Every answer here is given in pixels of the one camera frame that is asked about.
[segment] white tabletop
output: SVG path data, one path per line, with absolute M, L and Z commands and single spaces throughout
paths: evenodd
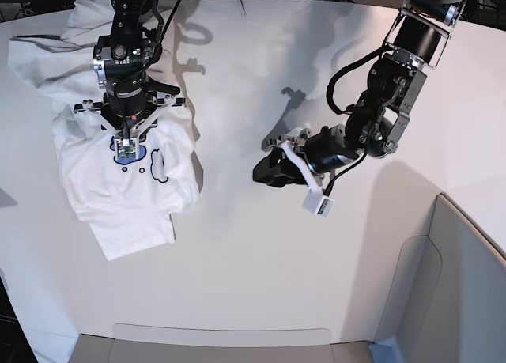
M 68 337 L 58 342 L 67 351 L 51 359 L 68 359 L 78 333 L 114 336 L 117 323 L 319 328 L 330 331 L 329 342 L 372 340 L 400 248 L 428 232 L 441 191 L 506 247 L 498 221 L 506 194 L 505 33 L 458 23 L 398 152 L 343 176 L 334 209 L 321 218 L 302 209 L 304 187 L 252 181 L 266 155 L 261 142 L 287 107 L 287 87 L 306 95 L 285 117 L 288 128 L 344 123 L 327 107 L 328 80 L 381 45 L 397 12 L 303 0 L 244 5 L 246 16 L 237 0 L 183 1 L 177 70 L 195 109 L 203 189 L 192 210 L 172 216 L 175 244 L 111 263 L 59 185 L 51 101 L 6 66 L 12 34 L 60 33 L 68 12 L 0 25 L 0 133 L 15 146 L 4 149 L 0 188 L 17 203 L 0 208 L 0 270 L 30 342 Z M 205 69 L 185 72 L 189 59 Z M 357 101 L 368 68 L 340 81 L 338 103 Z

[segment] white table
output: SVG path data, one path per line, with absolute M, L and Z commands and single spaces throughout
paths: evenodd
M 40 361 L 66 361 L 79 333 L 113 325 L 210 330 L 328 329 L 328 342 L 372 340 L 398 254 L 425 235 L 433 200 L 452 198 L 506 249 L 506 33 L 460 22 L 429 72 L 399 151 L 367 159 L 335 185 L 326 219 L 305 212 L 304 187 L 254 183 L 261 141 L 283 114 L 285 87 L 306 101 L 287 127 L 343 123 L 327 107 L 329 77 L 376 49 L 396 11 L 302 0 L 186 0 L 176 15 L 205 74 L 182 72 L 200 133 L 197 205 L 172 217 L 177 242 L 107 263 L 60 187 L 51 101 L 6 66 L 13 34 L 60 33 L 68 12 L 0 25 L 2 140 L 0 270 Z M 369 65 L 336 89 L 342 106 Z

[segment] white t-shirt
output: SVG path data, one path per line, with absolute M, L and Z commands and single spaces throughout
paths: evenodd
M 117 161 L 112 135 L 101 130 L 89 112 L 73 112 L 84 99 L 102 101 L 93 46 L 99 36 L 110 33 L 114 10 L 111 0 L 77 0 L 75 5 L 59 40 L 13 38 L 9 66 L 28 85 L 54 99 L 60 180 L 76 215 L 89 223 L 106 259 L 113 260 L 173 242 L 170 214 L 196 202 L 192 116 L 185 106 L 167 107 L 141 143 L 139 159 Z M 155 24 L 152 19 L 145 27 Z M 179 86 L 172 70 L 172 25 L 163 46 L 160 61 L 148 75 Z

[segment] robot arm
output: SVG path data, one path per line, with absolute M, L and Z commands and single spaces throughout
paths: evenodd
M 158 13 L 159 0 L 111 0 L 115 10 L 111 35 L 101 36 L 93 48 L 93 69 L 98 84 L 105 89 L 103 102 L 84 100 L 74 112 L 90 111 L 104 130 L 114 135 L 116 157 L 139 157 L 139 142 L 149 128 L 157 126 L 161 109 L 184 105 L 175 86 L 150 78 L 146 70 L 162 53 L 162 40 L 168 28 Z M 154 16 L 157 27 L 148 30 L 143 23 Z
M 304 207 L 326 216 L 333 200 L 329 197 L 336 179 L 360 164 L 366 156 L 385 157 L 395 153 L 410 122 L 410 112 L 425 83 L 424 70 L 434 69 L 459 19 L 465 0 L 404 0 L 383 45 L 364 58 L 339 70 L 327 87 L 327 103 L 338 115 L 349 115 L 346 125 L 323 127 L 311 136 L 302 130 L 297 137 L 280 135 L 266 150 L 270 155 L 253 170 L 253 180 L 273 187 L 288 183 L 307 184 L 310 192 Z M 347 73 L 377 59 L 367 77 L 367 89 L 358 102 L 340 108 L 334 101 L 334 87 Z M 385 116 L 393 112 L 395 121 Z M 296 164 L 290 148 L 305 166 Z M 337 169 L 350 165 L 336 173 Z M 310 172 L 321 186 L 307 180 Z

